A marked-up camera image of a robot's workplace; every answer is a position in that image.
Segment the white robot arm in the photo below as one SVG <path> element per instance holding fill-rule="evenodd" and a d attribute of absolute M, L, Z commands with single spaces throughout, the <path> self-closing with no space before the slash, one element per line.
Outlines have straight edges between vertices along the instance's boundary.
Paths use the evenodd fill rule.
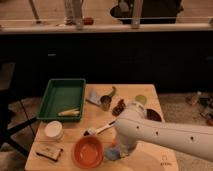
<path fill-rule="evenodd" d="M 118 148 L 130 155 L 138 141 L 157 144 L 202 159 L 213 161 L 213 128 L 148 120 L 146 109 L 130 102 L 116 118 Z"/>

